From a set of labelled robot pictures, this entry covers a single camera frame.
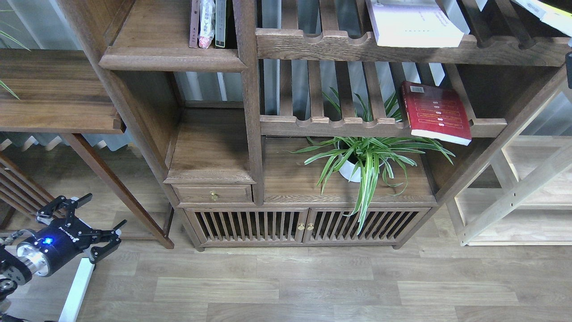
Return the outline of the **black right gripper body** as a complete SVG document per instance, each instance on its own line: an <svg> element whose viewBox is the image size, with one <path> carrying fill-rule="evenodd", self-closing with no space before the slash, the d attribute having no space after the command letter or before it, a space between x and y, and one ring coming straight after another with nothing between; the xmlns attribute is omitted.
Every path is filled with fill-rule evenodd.
<svg viewBox="0 0 572 322"><path fill-rule="evenodd" d="M566 75L568 88L572 89L572 51L566 54Z"/></svg>

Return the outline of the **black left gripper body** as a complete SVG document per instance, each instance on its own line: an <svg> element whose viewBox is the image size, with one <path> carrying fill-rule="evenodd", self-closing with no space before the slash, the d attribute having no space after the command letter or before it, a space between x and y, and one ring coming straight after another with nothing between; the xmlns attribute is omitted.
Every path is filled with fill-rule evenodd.
<svg viewBox="0 0 572 322"><path fill-rule="evenodd" d="M88 248L93 239L88 237L93 229L81 219L74 219L69 226L65 219L55 219L39 232L17 246L17 259L28 265L32 274L48 277L63 265L84 252L94 264Z"/></svg>

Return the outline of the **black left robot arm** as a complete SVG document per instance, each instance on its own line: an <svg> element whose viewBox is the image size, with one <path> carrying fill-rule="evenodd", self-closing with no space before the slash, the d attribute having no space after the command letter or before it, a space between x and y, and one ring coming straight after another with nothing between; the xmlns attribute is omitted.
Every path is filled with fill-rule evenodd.
<svg viewBox="0 0 572 322"><path fill-rule="evenodd" d="M96 264L117 250L121 243L121 221L110 230L94 229L76 217L77 208L92 199L88 193L81 198L67 199L60 195L37 210L37 222L46 225L34 231L22 229L1 239L1 320L21 322L6 314L6 298L28 283L34 275L49 277L74 257L84 252Z"/></svg>

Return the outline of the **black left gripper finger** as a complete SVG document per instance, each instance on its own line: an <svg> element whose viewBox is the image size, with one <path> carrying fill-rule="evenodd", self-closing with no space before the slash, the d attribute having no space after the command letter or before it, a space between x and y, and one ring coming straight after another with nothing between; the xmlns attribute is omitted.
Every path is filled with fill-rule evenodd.
<svg viewBox="0 0 572 322"><path fill-rule="evenodd" d="M92 193L88 193L81 198L76 199L67 199L65 196L60 195L36 212L36 221L39 223L43 223L49 225L52 220L55 218L53 216L53 212L57 212L58 210L64 209L65 210L65 223L64 226L71 226L74 224L74 221L77 219L74 212L77 208L84 206L84 204L88 203L92 199Z"/></svg>
<svg viewBox="0 0 572 322"><path fill-rule="evenodd" d="M127 220L122 220L112 230L94 230L88 226L80 231L80 245L85 246L90 263L96 264L117 250L121 243L120 227L126 223Z"/></svg>

